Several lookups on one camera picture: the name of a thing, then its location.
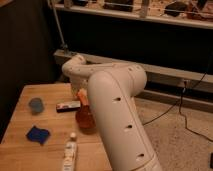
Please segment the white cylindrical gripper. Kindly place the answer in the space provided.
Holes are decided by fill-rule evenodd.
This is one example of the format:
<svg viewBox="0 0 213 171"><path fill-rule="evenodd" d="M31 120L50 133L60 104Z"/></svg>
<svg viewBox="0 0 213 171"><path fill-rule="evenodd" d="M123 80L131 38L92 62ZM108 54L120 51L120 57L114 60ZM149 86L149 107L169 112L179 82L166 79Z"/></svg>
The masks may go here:
<svg viewBox="0 0 213 171"><path fill-rule="evenodd" d="M72 80L71 88L72 88L73 97L75 99L78 98L77 96L78 93L87 95L87 81L85 79Z"/></svg>

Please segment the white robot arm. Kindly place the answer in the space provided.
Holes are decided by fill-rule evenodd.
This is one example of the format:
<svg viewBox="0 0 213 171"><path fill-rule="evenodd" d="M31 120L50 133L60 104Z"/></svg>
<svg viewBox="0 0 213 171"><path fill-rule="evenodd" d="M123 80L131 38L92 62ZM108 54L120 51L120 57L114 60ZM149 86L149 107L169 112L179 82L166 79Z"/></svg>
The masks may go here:
<svg viewBox="0 0 213 171"><path fill-rule="evenodd" d="M86 63L77 54L62 65L69 78L88 81L87 95L113 171L163 171L139 119L133 98L147 82L135 63Z"/></svg>

